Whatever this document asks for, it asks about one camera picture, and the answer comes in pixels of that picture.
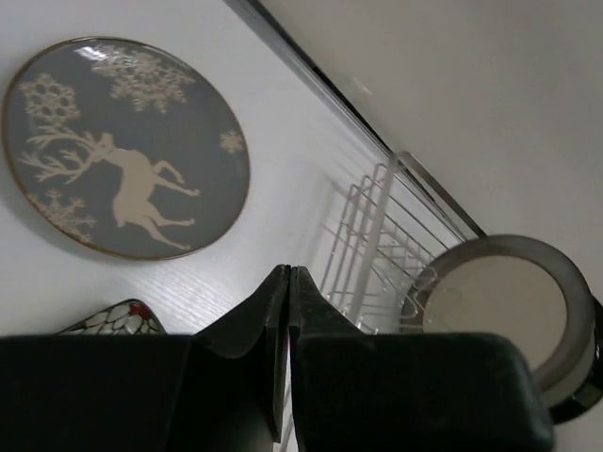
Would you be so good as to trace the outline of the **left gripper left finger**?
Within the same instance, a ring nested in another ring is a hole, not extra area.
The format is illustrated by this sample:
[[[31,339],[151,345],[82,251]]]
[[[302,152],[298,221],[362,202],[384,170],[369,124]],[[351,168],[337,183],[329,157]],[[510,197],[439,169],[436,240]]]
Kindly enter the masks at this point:
[[[281,438],[288,269],[193,335],[1,341],[5,451],[270,451]]]

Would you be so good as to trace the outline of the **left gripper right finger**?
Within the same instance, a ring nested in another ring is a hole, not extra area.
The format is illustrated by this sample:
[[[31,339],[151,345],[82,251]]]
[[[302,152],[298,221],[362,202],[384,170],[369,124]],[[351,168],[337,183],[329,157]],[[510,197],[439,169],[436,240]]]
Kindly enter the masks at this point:
[[[360,331],[295,267],[292,411],[302,451],[549,451],[554,427],[519,350],[490,333]]]

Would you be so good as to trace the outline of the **black floral square plate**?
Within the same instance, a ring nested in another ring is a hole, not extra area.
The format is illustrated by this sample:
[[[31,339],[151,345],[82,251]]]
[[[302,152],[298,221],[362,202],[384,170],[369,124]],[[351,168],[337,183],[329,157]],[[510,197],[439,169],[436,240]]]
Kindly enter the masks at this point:
[[[90,315],[59,334],[141,335],[165,334],[155,313],[138,299],[127,299]]]

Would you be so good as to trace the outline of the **cream plate brown rim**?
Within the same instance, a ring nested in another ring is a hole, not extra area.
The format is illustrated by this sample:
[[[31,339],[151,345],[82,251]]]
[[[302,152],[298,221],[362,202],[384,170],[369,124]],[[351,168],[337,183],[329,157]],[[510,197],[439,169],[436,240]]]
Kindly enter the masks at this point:
[[[407,292],[399,331],[505,337],[549,408],[578,390],[595,360],[595,302],[582,273],[558,249],[520,235],[473,239],[435,258]]]

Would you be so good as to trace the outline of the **round plate patterned dark rim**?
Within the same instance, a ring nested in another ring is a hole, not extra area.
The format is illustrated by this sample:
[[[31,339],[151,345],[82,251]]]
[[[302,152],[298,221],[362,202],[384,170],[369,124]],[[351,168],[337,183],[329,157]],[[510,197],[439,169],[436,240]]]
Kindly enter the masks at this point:
[[[595,329],[592,351],[586,353],[589,365],[585,381],[568,398],[549,409],[555,425],[572,421],[602,399],[602,305],[594,298]]]

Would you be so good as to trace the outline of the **grey reindeer round plate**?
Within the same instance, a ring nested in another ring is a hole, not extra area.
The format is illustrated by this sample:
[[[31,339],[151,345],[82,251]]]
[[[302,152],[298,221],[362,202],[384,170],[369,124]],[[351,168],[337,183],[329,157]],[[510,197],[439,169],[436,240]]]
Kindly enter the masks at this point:
[[[182,59],[110,37],[65,40],[11,77],[11,175],[54,228],[136,261],[206,248],[236,224],[251,163],[222,94]]]

